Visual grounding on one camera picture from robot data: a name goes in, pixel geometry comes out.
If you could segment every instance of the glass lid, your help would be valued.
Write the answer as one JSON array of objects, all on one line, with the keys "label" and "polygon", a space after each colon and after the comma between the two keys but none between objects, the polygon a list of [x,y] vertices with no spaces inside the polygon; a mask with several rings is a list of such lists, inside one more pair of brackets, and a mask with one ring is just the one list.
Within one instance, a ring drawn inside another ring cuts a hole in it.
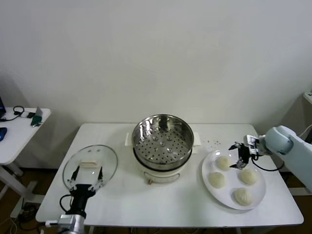
[{"label": "glass lid", "polygon": [[63,170],[63,182],[69,190],[75,189],[77,184],[90,184],[96,191],[113,177],[117,165],[118,158],[112,148],[88,146],[68,160]]}]

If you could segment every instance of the steamed bun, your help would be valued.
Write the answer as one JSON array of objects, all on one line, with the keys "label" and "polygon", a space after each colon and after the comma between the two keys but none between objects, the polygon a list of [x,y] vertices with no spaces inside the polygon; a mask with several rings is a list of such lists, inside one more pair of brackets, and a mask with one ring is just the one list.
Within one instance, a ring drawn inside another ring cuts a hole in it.
[{"label": "steamed bun", "polygon": [[210,184],[213,187],[215,187],[216,189],[220,189],[220,188],[224,187],[226,184],[225,177],[220,172],[209,173],[208,180],[209,180]]},{"label": "steamed bun", "polygon": [[251,169],[243,169],[239,173],[239,178],[245,184],[253,185],[258,181],[258,176],[254,170]]},{"label": "steamed bun", "polygon": [[242,206],[250,206],[254,201],[252,193],[245,188],[235,190],[234,197]]},{"label": "steamed bun", "polygon": [[216,164],[218,168],[220,168],[221,170],[227,171],[230,169],[232,162],[229,157],[221,156],[221,157],[218,157]]}]

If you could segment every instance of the laptop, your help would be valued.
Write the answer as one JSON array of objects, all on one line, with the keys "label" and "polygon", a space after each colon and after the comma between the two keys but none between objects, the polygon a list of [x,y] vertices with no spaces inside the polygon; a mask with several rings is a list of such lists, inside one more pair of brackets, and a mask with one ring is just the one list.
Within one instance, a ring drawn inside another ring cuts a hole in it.
[{"label": "laptop", "polygon": [[4,116],[5,113],[6,113],[6,111],[5,111],[4,104],[3,104],[3,102],[2,102],[2,100],[1,100],[1,98],[0,98],[0,118],[1,118],[2,116]]}]

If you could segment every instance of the stainless steel steamer basket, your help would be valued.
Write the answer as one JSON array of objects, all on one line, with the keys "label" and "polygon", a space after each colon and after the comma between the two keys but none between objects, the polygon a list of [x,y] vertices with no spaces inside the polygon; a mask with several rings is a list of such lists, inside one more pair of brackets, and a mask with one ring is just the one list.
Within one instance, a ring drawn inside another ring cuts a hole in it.
[{"label": "stainless steel steamer basket", "polygon": [[155,115],[141,121],[132,133],[133,151],[145,167],[160,172],[175,170],[191,156],[194,135],[178,117]]}]

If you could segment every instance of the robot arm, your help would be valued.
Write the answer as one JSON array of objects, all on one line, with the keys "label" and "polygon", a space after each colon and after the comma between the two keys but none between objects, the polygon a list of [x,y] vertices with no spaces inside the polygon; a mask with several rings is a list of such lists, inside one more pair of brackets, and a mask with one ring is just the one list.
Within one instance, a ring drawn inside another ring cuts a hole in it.
[{"label": "robot arm", "polygon": [[244,137],[244,144],[235,143],[229,150],[238,148],[239,160],[233,168],[243,169],[249,159],[262,155],[277,155],[287,168],[312,191],[312,145],[303,141],[294,131],[278,126],[265,135]]}]

